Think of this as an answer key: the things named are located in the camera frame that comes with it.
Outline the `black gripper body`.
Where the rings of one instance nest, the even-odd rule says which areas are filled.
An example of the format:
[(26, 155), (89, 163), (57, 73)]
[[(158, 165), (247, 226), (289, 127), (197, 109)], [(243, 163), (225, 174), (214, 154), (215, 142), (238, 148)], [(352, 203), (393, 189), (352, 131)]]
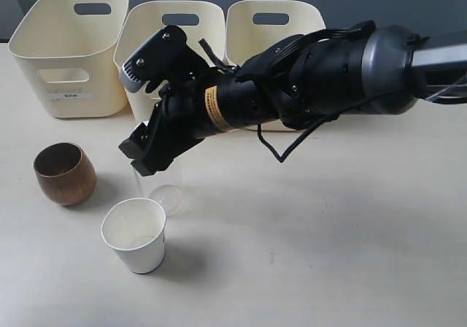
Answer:
[(165, 84), (159, 91), (153, 142), (159, 148), (192, 148), (207, 137), (277, 120), (279, 113), (252, 81), (228, 75)]

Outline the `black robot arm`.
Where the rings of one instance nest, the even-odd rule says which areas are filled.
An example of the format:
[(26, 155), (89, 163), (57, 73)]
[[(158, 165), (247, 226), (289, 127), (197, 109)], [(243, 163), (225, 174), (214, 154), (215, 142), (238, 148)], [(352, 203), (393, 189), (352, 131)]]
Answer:
[(313, 131), (342, 115), (400, 115), (418, 101), (466, 102), (466, 33), (420, 36), (367, 20), (285, 37), (241, 65), (205, 39), (202, 54), (179, 26), (154, 33), (123, 64), (130, 92), (157, 91), (149, 120), (120, 143), (143, 177), (166, 170), (207, 137), (278, 120), (299, 133), (283, 162)]

